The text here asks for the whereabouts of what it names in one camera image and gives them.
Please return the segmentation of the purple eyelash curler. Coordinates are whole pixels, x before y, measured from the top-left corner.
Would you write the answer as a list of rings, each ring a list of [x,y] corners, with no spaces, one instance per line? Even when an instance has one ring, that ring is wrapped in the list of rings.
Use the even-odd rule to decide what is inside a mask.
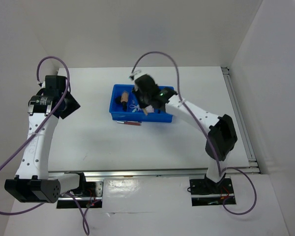
[[[140,111],[141,110],[141,108],[140,108],[140,106],[139,105],[135,105],[135,104],[131,104],[130,106],[129,106],[129,108],[131,109],[131,112],[138,112],[138,111]]]

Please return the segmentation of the clear packet with print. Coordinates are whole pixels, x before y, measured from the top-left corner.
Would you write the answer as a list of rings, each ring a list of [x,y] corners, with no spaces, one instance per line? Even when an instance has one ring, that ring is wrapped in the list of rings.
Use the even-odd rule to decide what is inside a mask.
[[[146,112],[147,113],[154,113],[154,108],[152,106],[146,107]]]

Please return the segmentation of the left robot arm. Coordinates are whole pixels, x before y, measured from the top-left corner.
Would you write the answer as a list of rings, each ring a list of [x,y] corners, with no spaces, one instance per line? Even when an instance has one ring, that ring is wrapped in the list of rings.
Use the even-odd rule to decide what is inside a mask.
[[[47,75],[39,92],[28,102],[29,143],[25,145],[21,164],[13,179],[7,179],[5,190],[22,203],[55,203],[70,190],[76,196],[87,191],[79,174],[49,177],[48,160],[53,133],[59,119],[79,109],[79,103],[68,91],[65,76]]]

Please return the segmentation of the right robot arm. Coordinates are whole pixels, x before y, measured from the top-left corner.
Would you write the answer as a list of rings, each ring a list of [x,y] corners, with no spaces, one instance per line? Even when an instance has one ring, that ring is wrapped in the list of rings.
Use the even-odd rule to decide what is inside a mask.
[[[205,175],[205,188],[210,193],[217,192],[225,178],[227,158],[237,142],[237,134],[232,118],[224,114],[218,116],[183,99],[172,88],[160,88],[154,79],[144,74],[137,79],[130,76],[141,109],[148,106],[175,116],[201,131],[206,138],[205,151],[211,158]]]

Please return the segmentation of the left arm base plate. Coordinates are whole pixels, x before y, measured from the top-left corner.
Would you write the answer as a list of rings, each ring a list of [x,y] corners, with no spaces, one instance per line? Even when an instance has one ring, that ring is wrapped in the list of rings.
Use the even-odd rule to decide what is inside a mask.
[[[104,181],[88,181],[84,183],[84,189],[74,190],[70,193],[75,197],[81,209],[102,208]],[[57,209],[77,209],[78,206],[74,200],[68,196],[59,198],[57,201]]]

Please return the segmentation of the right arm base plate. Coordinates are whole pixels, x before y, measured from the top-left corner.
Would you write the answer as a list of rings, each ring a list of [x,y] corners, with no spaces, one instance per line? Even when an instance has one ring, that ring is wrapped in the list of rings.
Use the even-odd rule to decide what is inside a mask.
[[[233,183],[230,178],[225,178],[215,185],[205,178],[190,179],[187,191],[191,194],[193,207],[218,206],[226,200],[226,205],[236,205]]]

